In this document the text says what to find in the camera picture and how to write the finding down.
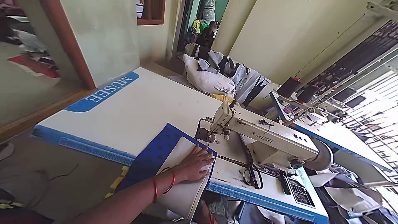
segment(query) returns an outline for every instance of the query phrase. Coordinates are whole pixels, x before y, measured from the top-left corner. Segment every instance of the musee logo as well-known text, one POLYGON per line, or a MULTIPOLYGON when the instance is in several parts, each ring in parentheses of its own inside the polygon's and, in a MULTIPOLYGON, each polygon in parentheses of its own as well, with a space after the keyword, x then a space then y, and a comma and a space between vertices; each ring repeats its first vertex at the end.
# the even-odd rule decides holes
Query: musee logo
POLYGON ((255 136, 255 137, 257 137, 257 138, 259 138, 261 140, 266 140, 269 143, 273 143, 274 142, 274 140, 272 140, 270 138, 267 138, 267 137, 264 137, 264 136, 260 136, 260 135, 256 134, 255 132, 250 133, 250 135, 255 136))

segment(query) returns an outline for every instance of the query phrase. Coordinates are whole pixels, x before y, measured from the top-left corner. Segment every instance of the doorway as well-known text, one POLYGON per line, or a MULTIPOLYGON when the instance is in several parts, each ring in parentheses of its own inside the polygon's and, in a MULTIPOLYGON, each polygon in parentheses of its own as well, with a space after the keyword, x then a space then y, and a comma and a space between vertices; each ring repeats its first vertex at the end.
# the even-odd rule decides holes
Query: doorway
POLYGON ((211 23, 216 24, 216 29, 211 37, 206 38, 207 47, 211 48, 217 35, 218 27, 222 23, 226 6, 229 0, 185 0, 180 29, 178 33, 178 44, 176 56, 182 59, 185 48, 190 43, 197 43, 204 31, 208 31, 211 23))

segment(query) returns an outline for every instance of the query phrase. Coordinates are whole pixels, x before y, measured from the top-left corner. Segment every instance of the wooden door frame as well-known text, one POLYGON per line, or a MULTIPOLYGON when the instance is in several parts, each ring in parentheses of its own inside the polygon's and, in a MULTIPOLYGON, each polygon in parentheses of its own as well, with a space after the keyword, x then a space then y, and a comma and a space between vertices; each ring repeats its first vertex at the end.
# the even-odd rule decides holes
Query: wooden door frame
POLYGON ((60 0, 40 0, 41 7, 45 11, 51 25, 53 26, 61 45, 68 55, 79 79, 83 82, 84 86, 91 90, 96 89, 94 80, 88 69, 87 63, 84 59, 83 53, 76 40, 70 26, 68 17, 60 0))

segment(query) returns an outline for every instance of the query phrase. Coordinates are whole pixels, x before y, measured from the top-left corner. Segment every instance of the white sack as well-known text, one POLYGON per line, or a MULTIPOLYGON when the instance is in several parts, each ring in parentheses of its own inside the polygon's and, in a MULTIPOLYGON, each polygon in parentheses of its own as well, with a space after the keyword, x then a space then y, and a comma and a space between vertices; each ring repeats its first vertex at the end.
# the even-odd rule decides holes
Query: white sack
POLYGON ((214 74, 208 71, 198 71, 198 61, 184 54, 185 70, 187 80, 197 89, 210 94, 235 96, 235 85, 232 80, 220 73, 214 74))

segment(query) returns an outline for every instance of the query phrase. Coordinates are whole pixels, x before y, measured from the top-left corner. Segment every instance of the cloth bundle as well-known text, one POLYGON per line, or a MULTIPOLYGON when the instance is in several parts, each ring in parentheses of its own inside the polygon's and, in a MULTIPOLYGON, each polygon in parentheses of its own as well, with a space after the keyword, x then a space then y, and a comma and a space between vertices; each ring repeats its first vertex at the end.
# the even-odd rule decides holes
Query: cloth bundle
POLYGON ((197 70, 207 71, 213 74, 222 74, 230 79, 234 83, 236 90, 236 101, 245 107, 247 107, 267 84, 271 83, 269 79, 262 76, 256 70, 238 63, 229 56, 223 55, 221 52, 214 52, 194 43, 188 44, 185 47, 185 52, 188 54, 188 57, 198 58, 199 67, 197 70))

